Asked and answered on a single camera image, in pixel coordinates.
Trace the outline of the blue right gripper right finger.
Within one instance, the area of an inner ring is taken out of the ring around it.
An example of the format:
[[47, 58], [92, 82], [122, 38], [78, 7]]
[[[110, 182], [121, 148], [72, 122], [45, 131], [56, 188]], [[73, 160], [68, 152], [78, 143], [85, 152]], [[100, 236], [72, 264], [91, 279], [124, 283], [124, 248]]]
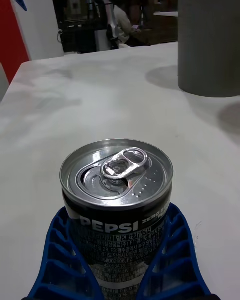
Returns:
[[140, 283], [137, 300], [193, 300], [211, 294], [198, 265], [188, 222], [173, 203], [164, 239]]

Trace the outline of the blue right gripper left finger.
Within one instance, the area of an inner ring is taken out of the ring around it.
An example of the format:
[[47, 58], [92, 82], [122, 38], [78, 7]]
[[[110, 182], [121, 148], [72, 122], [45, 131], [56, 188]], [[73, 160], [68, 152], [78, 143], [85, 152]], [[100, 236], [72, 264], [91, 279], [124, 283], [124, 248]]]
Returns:
[[69, 216], [61, 208], [48, 229], [37, 279], [28, 300], [103, 300], [92, 270], [69, 235]]

